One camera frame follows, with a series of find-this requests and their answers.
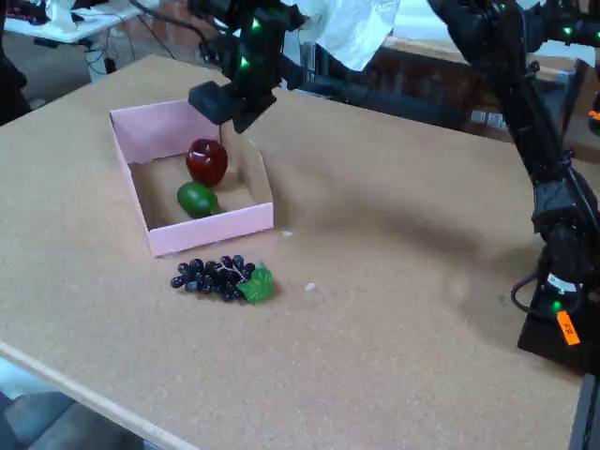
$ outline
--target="red apple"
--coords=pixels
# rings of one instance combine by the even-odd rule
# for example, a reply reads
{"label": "red apple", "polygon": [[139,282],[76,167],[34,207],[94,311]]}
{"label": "red apple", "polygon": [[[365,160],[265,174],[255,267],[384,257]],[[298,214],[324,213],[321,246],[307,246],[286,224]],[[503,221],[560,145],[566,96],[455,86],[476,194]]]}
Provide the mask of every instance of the red apple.
{"label": "red apple", "polygon": [[212,188],[227,171],[227,152],[216,141],[199,139],[189,148],[186,164],[194,181]]}

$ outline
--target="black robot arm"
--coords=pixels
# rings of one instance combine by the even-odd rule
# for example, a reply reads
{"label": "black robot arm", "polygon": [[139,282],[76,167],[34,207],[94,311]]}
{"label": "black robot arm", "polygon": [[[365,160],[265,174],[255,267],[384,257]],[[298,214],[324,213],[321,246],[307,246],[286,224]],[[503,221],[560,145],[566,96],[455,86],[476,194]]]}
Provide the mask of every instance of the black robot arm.
{"label": "black robot arm", "polygon": [[[238,131],[249,126],[275,98],[281,77],[293,65],[281,55],[285,31],[304,18],[297,7],[278,0],[188,0],[199,17],[213,15],[241,36],[222,35],[213,42],[212,62],[232,81],[197,86],[189,102],[215,123],[232,119]],[[568,43],[600,44],[598,7],[582,14],[568,0],[547,0],[523,10],[514,0],[430,0],[465,59],[481,71],[498,98],[500,110],[532,181],[533,228],[546,245],[532,275],[511,292],[528,313],[519,347],[591,373],[600,373],[600,307],[589,294],[600,277],[600,228],[597,200],[571,165],[548,109],[534,86],[534,52],[551,38]],[[528,306],[518,290],[536,280]],[[567,339],[557,317],[570,314],[577,339]],[[576,342],[578,345],[567,345]]]}
{"label": "black robot arm", "polygon": [[[511,292],[528,318],[519,347],[591,372],[600,353],[596,323],[600,318],[589,294],[598,287],[600,228],[597,200],[571,165],[550,113],[534,85],[539,65],[528,64],[551,38],[597,46],[600,22],[568,2],[548,1],[529,10],[503,0],[465,3],[431,2],[467,61],[481,71],[500,110],[533,186],[533,228],[546,242],[532,275]],[[528,306],[517,300],[526,282],[537,285]],[[566,311],[577,339],[564,340],[557,313]],[[567,345],[576,342],[577,347]]]}

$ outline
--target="pink box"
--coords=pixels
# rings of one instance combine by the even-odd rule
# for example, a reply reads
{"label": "pink box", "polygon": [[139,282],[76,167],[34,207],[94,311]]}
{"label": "pink box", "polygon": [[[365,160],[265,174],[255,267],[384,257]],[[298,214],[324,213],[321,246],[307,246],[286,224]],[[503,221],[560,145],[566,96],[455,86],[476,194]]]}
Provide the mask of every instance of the pink box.
{"label": "pink box", "polygon": [[[231,124],[213,125],[185,100],[111,112],[117,155],[155,256],[273,228],[263,159]],[[191,219],[177,189],[191,180],[186,154],[200,138],[220,141],[229,167],[215,187],[223,213]]]}

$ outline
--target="green avocado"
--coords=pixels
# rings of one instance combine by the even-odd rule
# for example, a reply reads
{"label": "green avocado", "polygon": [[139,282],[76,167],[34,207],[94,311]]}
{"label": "green avocado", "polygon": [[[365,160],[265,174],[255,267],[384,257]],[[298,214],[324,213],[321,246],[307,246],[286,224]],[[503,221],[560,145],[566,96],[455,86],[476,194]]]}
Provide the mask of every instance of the green avocado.
{"label": "green avocado", "polygon": [[200,183],[181,186],[177,190],[177,201],[191,218],[205,218],[218,212],[217,194]]}

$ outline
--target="white table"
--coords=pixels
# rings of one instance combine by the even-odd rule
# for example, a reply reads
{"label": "white table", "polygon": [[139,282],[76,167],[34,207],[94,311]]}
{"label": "white table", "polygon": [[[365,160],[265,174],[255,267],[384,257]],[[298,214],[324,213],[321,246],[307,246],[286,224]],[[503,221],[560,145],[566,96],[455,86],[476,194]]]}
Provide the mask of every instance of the white table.
{"label": "white table", "polygon": [[[157,8],[160,0],[142,0],[142,3],[149,8]],[[7,19],[5,29],[13,33],[34,38],[46,38],[64,44],[76,44],[81,39],[89,38],[92,45],[85,53],[85,60],[89,66],[90,79],[93,82],[106,72],[102,46],[95,37],[100,32],[143,13],[132,6],[128,0],[112,0],[91,8],[74,9],[72,12],[84,18],[83,22],[76,22],[72,30],[65,30],[52,22],[44,25],[32,25],[27,21],[16,19]]]}

